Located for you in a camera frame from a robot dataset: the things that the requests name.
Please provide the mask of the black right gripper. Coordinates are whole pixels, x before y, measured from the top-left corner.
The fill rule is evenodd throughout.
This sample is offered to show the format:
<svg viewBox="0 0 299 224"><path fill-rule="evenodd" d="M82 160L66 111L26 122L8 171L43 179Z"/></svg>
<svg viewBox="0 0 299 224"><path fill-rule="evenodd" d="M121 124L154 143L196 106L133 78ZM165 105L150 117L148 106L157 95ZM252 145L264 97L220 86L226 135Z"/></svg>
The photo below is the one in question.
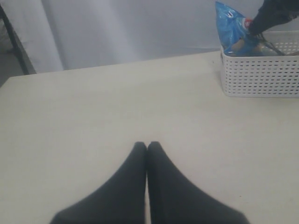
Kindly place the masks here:
<svg viewBox="0 0 299 224"><path fill-rule="evenodd" d="M298 0L265 0L249 26L251 35L260 33L299 16Z"/></svg>

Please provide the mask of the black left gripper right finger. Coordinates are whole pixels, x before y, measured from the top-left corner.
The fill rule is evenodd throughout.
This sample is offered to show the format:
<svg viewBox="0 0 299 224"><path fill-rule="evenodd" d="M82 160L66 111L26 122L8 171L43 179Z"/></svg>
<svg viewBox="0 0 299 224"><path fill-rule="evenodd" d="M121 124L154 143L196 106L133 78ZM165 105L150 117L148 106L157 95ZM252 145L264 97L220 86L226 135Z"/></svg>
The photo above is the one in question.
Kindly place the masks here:
<svg viewBox="0 0 299 224"><path fill-rule="evenodd" d="M247 224L241 212L214 199L173 164L161 144L147 149L150 217L153 224Z"/></svg>

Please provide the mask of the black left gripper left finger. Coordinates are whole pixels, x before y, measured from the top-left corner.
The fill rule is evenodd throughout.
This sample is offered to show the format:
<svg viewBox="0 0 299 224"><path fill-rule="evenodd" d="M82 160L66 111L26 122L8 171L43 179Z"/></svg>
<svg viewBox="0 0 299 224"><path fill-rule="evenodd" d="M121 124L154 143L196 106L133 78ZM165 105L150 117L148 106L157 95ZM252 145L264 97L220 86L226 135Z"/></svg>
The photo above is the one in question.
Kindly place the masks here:
<svg viewBox="0 0 299 224"><path fill-rule="evenodd" d="M86 198L58 212L51 223L145 223L146 153L146 145L136 142L109 180Z"/></svg>

